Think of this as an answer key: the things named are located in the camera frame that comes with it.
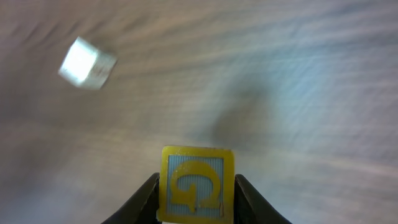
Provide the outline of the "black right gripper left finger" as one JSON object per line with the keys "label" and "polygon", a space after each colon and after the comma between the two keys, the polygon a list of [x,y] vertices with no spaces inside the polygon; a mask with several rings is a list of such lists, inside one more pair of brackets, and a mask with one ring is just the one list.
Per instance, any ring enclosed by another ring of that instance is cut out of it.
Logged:
{"label": "black right gripper left finger", "polygon": [[159,179],[159,173],[153,173],[114,214],[101,224],[160,224],[157,219]]}

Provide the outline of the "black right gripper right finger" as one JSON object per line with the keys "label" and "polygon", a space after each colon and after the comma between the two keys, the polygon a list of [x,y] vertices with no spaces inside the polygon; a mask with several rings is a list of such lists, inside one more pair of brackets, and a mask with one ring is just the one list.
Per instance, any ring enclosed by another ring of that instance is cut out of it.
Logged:
{"label": "black right gripper right finger", "polygon": [[235,175],[234,224],[292,224],[243,176]]}

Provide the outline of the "yellow-topped wooden block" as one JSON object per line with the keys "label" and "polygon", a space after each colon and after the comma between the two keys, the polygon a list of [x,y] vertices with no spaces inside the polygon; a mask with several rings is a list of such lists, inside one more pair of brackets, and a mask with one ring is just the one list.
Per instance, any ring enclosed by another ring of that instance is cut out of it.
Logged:
{"label": "yellow-topped wooden block", "polygon": [[230,150],[165,146],[157,218],[169,223],[231,224],[234,175]]}

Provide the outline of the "plain wooden picture block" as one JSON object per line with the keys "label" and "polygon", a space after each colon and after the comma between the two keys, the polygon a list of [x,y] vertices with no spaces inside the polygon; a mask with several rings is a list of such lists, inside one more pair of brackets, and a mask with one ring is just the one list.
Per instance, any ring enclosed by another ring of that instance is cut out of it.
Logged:
{"label": "plain wooden picture block", "polygon": [[77,88],[99,90],[106,83],[116,62],[117,58],[113,55],[77,37],[68,49],[58,74]]}

